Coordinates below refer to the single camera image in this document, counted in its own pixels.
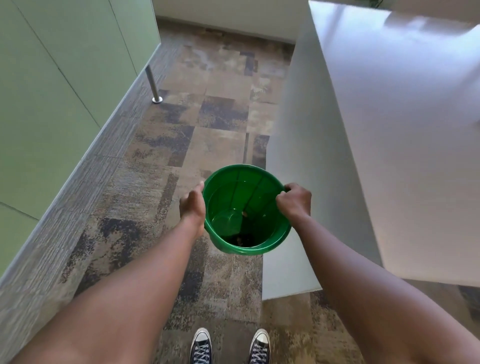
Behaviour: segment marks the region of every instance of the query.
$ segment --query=white desk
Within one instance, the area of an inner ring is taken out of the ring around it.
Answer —
[[[394,274],[480,286],[480,26],[309,6],[267,170]],[[319,288],[294,232],[265,254],[263,299]]]

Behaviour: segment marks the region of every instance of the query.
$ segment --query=white shoelace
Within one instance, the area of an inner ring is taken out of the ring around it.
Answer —
[[[210,345],[208,343],[197,347],[193,353],[193,362],[195,364],[210,364]]]
[[[250,364],[266,364],[268,349],[263,348],[257,343],[253,344],[252,360]]]

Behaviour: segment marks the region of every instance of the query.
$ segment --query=chrome leg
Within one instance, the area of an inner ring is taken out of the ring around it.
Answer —
[[[158,90],[155,84],[155,78],[153,78],[152,69],[150,68],[149,64],[145,68],[145,72],[147,73],[148,82],[150,83],[150,87],[152,88],[152,93],[153,93],[152,102],[154,104],[159,104],[160,102],[163,101],[163,99],[158,95]]]

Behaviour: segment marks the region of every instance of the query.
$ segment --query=sneaker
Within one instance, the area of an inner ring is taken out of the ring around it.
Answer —
[[[249,364],[270,363],[270,337],[262,328],[255,332],[250,344]]]
[[[212,364],[212,341],[205,328],[199,328],[190,348],[190,364]]]

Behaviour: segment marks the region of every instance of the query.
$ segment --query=green wall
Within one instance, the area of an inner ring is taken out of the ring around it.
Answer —
[[[159,43],[150,0],[0,1],[0,275]]]

